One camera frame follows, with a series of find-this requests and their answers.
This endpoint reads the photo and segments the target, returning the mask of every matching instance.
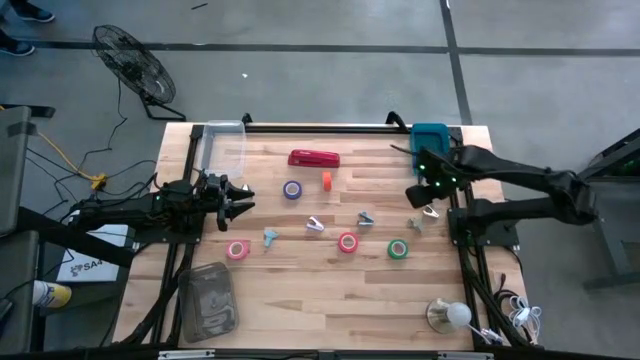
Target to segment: concrete floor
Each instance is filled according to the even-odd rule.
[[[34,0],[53,24],[26,24],[13,13],[2,27],[26,39],[88,41],[114,24],[143,42],[446,46],[438,0]],[[449,0],[460,46],[506,48],[640,47],[634,0]],[[395,110],[410,123],[461,124],[447,54],[157,51],[173,77],[173,105],[194,120],[380,123]],[[461,56],[474,124],[490,127],[499,156],[534,165],[582,169],[597,152],[638,127],[640,57]],[[0,99],[52,105],[35,120],[73,159],[106,144],[119,122],[117,80],[88,50],[38,49],[0,57]],[[113,173],[155,159],[164,123],[146,118],[123,89],[129,118],[113,151],[89,159],[89,173]],[[55,157],[40,139],[36,151]],[[55,176],[64,174],[47,166]],[[124,190],[146,179],[149,164],[114,179]],[[70,180],[77,198],[87,184]],[[511,199],[531,192],[506,185]],[[58,201],[51,178],[27,165],[23,205],[44,211]],[[66,209],[50,215],[57,218]],[[530,303],[543,308],[542,344],[553,350],[638,357],[640,288],[587,293],[582,282],[607,273],[590,227],[555,221],[518,225]],[[52,318],[47,347],[96,345],[114,303]]]

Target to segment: person's foot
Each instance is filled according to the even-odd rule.
[[[25,21],[37,21],[37,22],[50,22],[55,19],[55,15],[52,13],[42,10],[35,5],[31,5],[30,3],[25,3],[19,8],[15,8],[16,14],[18,17]]]
[[[24,41],[9,39],[6,43],[0,45],[0,53],[13,56],[27,56],[33,54],[36,50],[35,46]]]

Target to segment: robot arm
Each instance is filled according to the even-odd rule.
[[[548,194],[545,198],[503,203],[472,201],[462,222],[473,235],[481,235],[488,225],[500,220],[555,218],[583,225],[597,217],[595,194],[572,171],[553,171],[504,160],[477,146],[455,147],[445,156],[422,148],[417,166],[427,185],[406,190],[414,208],[444,199],[482,179],[496,179]]]
[[[80,201],[71,208],[79,213],[73,216],[70,226],[93,230],[106,224],[125,224],[137,230],[157,227],[172,233],[187,233],[197,217],[217,213],[218,229],[227,231],[226,219],[233,220],[255,205],[235,201],[254,195],[252,191],[233,186],[226,175],[201,173],[193,185],[187,180],[172,181],[138,199],[130,196]]]

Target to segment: fan cage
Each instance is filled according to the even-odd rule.
[[[93,45],[104,64],[145,101],[167,104],[175,97],[176,87],[160,61],[126,31],[97,26]]]

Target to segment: clear plastic box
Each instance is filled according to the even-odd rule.
[[[188,343],[226,334],[238,325],[231,273],[221,262],[180,274],[178,296],[182,336]]]
[[[209,121],[199,146],[200,168],[209,174],[242,177],[246,144],[242,121]]]

